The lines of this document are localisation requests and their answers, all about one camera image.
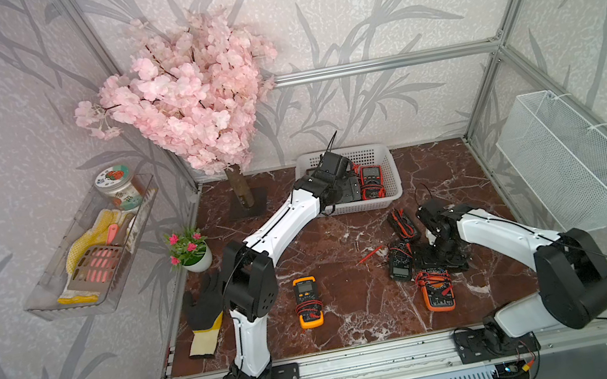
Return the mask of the jar with strawberry lid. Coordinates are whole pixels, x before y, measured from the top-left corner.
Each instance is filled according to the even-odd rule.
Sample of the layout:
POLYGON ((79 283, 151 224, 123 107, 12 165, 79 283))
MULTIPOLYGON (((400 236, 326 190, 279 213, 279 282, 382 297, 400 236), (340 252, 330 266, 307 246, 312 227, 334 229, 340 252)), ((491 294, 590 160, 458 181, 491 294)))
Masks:
POLYGON ((138 208, 144 196, 133 181, 134 173, 126 164, 118 164, 102 169, 94 178, 96 189, 111 201, 118 210, 138 208))

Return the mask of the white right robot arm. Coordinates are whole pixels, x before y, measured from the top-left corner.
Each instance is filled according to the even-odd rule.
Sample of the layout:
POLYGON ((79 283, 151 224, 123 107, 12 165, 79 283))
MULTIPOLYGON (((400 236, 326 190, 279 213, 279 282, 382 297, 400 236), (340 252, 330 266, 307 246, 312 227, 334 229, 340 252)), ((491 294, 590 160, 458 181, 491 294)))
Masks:
POLYGON ((428 245, 414 260, 432 309, 453 305, 448 279, 469 270, 469 245, 503 254, 536 274, 538 291, 495 310, 482 328, 460 331, 462 348, 501 356, 534 331, 582 329, 607 310, 607 255, 586 231, 537 229, 465 204, 447 208, 435 199, 416 213, 428 245))

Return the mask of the white plastic perforated basket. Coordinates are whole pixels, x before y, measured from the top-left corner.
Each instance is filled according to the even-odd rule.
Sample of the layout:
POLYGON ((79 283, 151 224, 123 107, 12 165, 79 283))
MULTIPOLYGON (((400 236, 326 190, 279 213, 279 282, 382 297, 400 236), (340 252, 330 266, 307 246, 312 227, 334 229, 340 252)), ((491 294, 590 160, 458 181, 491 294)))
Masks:
POLYGON ((295 171, 290 201, 311 197, 325 216, 385 209, 403 192, 395 160, 382 144, 301 155, 295 171))

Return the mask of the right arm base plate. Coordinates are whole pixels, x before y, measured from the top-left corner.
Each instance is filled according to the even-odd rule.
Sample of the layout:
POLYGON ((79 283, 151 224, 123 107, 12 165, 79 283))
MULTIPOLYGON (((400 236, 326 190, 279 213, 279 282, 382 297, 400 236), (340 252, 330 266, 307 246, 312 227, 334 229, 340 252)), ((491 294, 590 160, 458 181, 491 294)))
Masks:
POLYGON ((451 339, 462 364, 486 362, 509 357, 538 354, 541 350, 537 337, 529 332, 518 338, 510 337, 498 327, 460 327, 451 339))

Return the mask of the orange multimeter front right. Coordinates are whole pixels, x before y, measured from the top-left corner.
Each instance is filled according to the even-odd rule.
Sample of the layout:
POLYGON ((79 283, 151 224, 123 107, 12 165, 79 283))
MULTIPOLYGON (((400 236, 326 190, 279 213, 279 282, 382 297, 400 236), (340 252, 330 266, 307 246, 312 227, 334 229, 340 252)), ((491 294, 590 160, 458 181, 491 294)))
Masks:
POLYGON ((451 312, 456 309, 456 297, 451 275, 445 269, 422 270, 415 277, 427 309, 432 312, 451 312))

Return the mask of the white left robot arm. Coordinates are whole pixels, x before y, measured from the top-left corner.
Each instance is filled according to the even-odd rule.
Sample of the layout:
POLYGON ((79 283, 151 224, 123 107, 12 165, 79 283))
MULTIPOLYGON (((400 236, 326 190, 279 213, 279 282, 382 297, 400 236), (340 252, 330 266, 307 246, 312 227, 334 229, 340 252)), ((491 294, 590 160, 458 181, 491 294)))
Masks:
POLYGON ((276 301, 276 266, 304 227, 327 207, 330 192, 345 179, 351 161, 334 152, 320 156, 319 166, 294 183, 280 209, 243 241, 229 242, 220 279, 236 337, 234 366, 240 375, 260 379, 272 368, 267 316, 276 301))

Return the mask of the dark green multimeter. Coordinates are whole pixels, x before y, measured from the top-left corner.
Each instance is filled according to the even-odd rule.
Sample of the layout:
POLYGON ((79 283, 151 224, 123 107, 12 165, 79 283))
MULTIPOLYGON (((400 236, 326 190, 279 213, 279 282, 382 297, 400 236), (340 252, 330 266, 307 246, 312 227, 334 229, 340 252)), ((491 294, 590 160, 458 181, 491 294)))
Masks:
POLYGON ((360 178, 350 174, 343 179, 338 179, 334 184, 334 203, 337 205, 361 201, 360 178))

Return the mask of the small black multimeter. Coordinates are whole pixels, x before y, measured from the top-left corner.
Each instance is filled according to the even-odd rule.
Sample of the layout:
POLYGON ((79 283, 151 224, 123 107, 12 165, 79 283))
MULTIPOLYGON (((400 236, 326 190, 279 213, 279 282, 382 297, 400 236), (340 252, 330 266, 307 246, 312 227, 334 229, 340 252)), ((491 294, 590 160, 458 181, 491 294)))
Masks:
POLYGON ((394 242, 388 249, 388 269, 390 279, 396 282, 410 282, 413 278, 413 255, 410 245, 394 242))

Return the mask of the clear acrylic wall shelf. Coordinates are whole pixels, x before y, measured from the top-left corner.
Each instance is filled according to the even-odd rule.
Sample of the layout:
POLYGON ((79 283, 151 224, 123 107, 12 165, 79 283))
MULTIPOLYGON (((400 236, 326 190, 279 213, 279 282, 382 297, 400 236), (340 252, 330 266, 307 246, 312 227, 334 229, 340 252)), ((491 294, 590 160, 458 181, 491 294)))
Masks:
POLYGON ((143 198, 132 210, 115 207, 97 189, 87 194, 24 311, 50 322, 117 310, 158 192, 151 174, 130 185, 143 198))

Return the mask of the loose red test probe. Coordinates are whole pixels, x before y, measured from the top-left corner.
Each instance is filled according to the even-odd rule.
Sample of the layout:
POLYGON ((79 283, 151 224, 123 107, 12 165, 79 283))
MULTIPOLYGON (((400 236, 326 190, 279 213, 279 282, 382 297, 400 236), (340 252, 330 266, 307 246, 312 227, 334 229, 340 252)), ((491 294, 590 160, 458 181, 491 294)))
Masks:
POLYGON ((387 250, 388 250, 388 246, 387 245, 381 245, 377 248, 375 248, 374 250, 372 250, 370 253, 368 253, 366 256, 364 256, 359 262, 359 265, 365 264, 367 263, 369 260, 376 258, 376 257, 384 257, 387 255, 387 250))

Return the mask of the aluminium front rail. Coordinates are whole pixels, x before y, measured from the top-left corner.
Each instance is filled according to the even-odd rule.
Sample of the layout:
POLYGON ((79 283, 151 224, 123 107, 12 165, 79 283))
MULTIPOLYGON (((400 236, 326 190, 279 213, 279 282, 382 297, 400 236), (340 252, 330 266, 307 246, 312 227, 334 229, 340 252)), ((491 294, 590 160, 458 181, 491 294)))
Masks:
MULTIPOLYGON (((452 331, 443 330, 308 354, 279 363, 298 364, 296 379, 413 379, 514 359, 513 355, 508 355, 489 360, 489 352, 484 350, 477 360, 462 362, 452 336, 452 331)), ((540 350, 521 347, 523 359, 607 343, 607 321, 597 321, 580 330, 565 327, 540 330, 535 336, 540 350)), ((225 375, 221 370, 182 379, 223 379, 225 375)))

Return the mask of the small red multimeter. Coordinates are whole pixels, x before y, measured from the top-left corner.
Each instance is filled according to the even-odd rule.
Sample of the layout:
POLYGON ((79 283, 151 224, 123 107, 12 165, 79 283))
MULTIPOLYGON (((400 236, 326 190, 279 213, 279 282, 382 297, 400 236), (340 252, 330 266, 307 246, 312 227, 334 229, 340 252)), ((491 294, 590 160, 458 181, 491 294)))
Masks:
POLYGON ((368 201, 386 197, 386 187, 383 183, 380 165, 360 167, 359 178, 363 200, 368 201))

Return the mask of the black yellow work glove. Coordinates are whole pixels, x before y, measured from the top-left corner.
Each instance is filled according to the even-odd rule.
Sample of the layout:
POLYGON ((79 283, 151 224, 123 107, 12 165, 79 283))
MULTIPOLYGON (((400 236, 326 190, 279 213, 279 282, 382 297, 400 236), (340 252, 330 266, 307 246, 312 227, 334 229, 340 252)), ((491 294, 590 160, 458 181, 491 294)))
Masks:
POLYGON ((190 292, 182 296, 185 319, 193 332, 188 354, 191 359, 214 357, 224 317, 223 287, 219 273, 206 273, 201 278, 201 283, 196 302, 190 292))

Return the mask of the slim black multimeter with probes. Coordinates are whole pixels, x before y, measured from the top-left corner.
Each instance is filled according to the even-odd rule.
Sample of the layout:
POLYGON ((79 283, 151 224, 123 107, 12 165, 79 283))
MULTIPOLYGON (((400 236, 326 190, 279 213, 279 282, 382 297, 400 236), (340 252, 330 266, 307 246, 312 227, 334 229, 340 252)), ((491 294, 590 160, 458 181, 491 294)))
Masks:
POLYGON ((421 238, 420 231, 403 209, 391 210, 387 216, 387 222, 403 242, 413 243, 421 238))

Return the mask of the pink cherry blossom tree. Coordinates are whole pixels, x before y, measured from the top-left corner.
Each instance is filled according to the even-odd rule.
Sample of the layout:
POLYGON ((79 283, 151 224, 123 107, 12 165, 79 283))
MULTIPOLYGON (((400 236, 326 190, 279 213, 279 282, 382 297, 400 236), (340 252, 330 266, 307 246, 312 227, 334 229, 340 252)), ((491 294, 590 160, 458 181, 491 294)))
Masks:
POLYGON ((78 103, 76 124, 104 141, 132 126, 194 170, 225 175, 239 205, 253 209, 258 200, 244 171, 253 159, 258 104, 275 85, 262 70, 276 48, 221 11, 186 21, 164 37, 134 20, 139 46, 130 69, 107 78, 96 100, 78 103))

